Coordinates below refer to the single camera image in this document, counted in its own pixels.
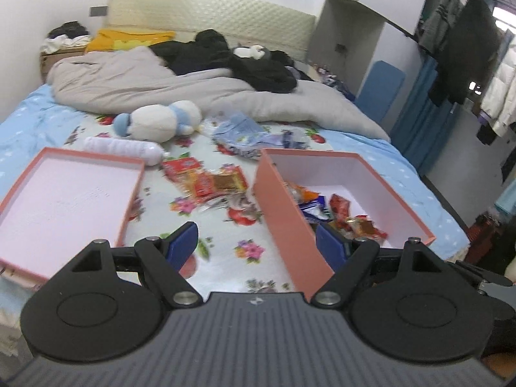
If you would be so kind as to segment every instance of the white puffer jacket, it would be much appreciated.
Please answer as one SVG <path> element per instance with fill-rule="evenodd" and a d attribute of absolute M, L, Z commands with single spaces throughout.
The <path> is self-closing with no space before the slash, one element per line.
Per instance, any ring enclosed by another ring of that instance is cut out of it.
<path fill-rule="evenodd" d="M 509 125 L 516 122 L 516 37 L 509 44 L 481 108 L 491 117 L 491 127 L 499 137 L 503 137 Z"/>

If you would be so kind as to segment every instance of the metal screw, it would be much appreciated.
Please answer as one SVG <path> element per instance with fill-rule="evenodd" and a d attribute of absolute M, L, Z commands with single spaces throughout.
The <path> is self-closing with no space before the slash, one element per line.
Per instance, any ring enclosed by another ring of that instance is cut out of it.
<path fill-rule="evenodd" d="M 335 305 L 340 300 L 341 296 L 333 291 L 323 291 L 315 296 L 315 301 L 322 305 Z"/>
<path fill-rule="evenodd" d="M 174 302 L 179 305 L 192 305 L 199 300 L 199 296 L 196 293 L 190 291 L 181 291 L 174 295 Z"/>

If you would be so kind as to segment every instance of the yellow pillow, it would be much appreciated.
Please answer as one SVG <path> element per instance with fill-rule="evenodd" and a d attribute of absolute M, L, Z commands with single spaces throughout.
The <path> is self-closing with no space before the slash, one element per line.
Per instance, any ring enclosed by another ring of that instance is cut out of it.
<path fill-rule="evenodd" d="M 100 29 L 86 47 L 86 52 L 91 51 L 116 51 L 128 50 L 137 46 L 149 46 L 174 39 L 175 32 L 165 31 L 159 33 L 149 32 L 120 32 L 112 29 Z"/>

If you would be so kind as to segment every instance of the white plastic bottle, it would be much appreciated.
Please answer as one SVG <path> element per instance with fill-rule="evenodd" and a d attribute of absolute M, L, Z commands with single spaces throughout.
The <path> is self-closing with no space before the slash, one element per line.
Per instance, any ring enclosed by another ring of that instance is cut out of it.
<path fill-rule="evenodd" d="M 169 153 L 155 142 L 118 138 L 88 137 L 84 140 L 83 150 L 92 153 L 139 157 L 145 161 L 146 165 L 156 165 L 169 156 Z"/>

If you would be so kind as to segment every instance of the blue bed sheet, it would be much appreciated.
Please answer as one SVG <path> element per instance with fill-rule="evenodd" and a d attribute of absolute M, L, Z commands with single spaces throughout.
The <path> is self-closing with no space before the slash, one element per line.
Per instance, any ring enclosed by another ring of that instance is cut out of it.
<path fill-rule="evenodd" d="M 57 104 L 49 85 L 30 93 L 0 124 L 0 199 L 42 148 L 61 147 L 83 117 L 83 112 Z M 0 278 L 0 312 L 19 315 L 30 295 Z"/>
<path fill-rule="evenodd" d="M 440 258 L 451 258 L 469 245 L 462 228 L 421 182 L 415 168 L 390 143 L 323 129 L 319 134 L 334 150 L 357 153 L 367 160 L 437 237 L 432 250 Z"/>

